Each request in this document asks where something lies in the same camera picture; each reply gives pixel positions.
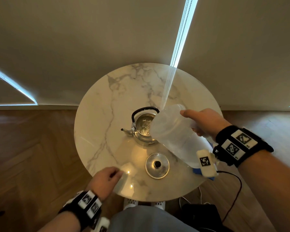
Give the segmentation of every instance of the wrist strap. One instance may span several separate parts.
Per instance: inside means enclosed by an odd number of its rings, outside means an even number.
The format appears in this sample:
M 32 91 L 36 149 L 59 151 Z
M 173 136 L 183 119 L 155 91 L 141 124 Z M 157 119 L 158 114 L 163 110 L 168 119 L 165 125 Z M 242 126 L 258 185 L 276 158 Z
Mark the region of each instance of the wrist strap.
M 77 217 L 82 231 L 87 226 L 95 226 L 101 214 L 101 205 L 101 201 L 92 191 L 80 191 L 66 202 L 58 214 L 72 212 Z
M 216 136 L 216 142 L 218 146 L 214 148 L 213 153 L 229 166 L 234 164 L 238 167 L 244 160 L 260 150 L 274 151 L 259 136 L 235 125 L 221 130 Z

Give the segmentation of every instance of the person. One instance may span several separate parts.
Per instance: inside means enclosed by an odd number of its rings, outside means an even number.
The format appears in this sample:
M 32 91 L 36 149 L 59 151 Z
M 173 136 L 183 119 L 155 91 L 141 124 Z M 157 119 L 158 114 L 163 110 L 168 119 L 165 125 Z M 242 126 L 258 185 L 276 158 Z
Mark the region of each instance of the person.
M 210 135 L 213 140 L 230 124 L 212 109 L 200 112 L 182 110 L 181 115 L 193 119 L 198 136 Z M 290 168 L 267 150 L 259 150 L 246 158 L 238 170 L 262 206 L 273 226 L 280 231 L 290 231 Z M 86 190 L 91 190 L 103 202 L 113 191 L 123 172 L 108 167 L 97 172 Z M 80 219 L 72 212 L 63 211 L 47 223 L 39 232 L 79 232 Z M 136 206 L 116 214 L 109 232 L 122 231 L 197 231 L 167 212 L 149 206 Z

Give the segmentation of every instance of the kettle spout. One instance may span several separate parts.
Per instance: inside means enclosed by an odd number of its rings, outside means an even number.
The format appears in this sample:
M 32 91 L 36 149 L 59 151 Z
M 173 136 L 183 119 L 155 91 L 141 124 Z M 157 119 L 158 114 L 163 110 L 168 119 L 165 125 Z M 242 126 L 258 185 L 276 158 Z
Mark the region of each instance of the kettle spout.
M 127 129 L 121 129 L 121 131 L 124 131 L 125 134 L 127 134 L 128 136 L 132 136 L 132 133 L 133 133 L 132 130 L 127 130 Z

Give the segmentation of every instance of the kettle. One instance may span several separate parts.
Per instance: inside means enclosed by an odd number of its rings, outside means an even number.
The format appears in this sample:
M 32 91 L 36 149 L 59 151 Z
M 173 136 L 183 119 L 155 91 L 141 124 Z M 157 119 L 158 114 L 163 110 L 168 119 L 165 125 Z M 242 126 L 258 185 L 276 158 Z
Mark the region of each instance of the kettle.
M 154 113 L 146 112 L 135 116 L 137 113 L 145 110 L 155 110 L 157 113 L 159 113 L 159 109 L 156 107 L 143 107 L 137 109 L 135 112 L 132 113 L 131 116 L 131 130 L 121 129 L 121 131 L 124 131 L 125 134 L 128 136 L 133 136 L 138 144 L 142 146 L 150 146 L 158 143 L 158 141 L 153 139 L 149 134 L 149 127 L 151 121 L 155 118 L 156 115 Z

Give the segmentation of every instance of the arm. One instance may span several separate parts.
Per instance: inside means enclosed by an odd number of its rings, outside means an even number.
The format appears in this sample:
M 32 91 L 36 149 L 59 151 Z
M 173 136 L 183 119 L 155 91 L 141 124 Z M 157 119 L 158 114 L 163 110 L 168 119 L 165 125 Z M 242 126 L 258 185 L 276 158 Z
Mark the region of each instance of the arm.
M 198 136 L 217 134 L 231 124 L 212 109 L 200 112 L 183 110 L 193 119 Z M 263 150 L 246 159 L 238 170 L 277 231 L 290 231 L 290 168 Z
M 111 194 L 122 174 L 123 171 L 119 171 L 116 167 L 104 168 L 93 176 L 86 191 L 91 190 L 103 202 Z M 38 232 L 80 232 L 80 229 L 81 225 L 77 217 L 72 212 L 65 211 L 58 214 Z

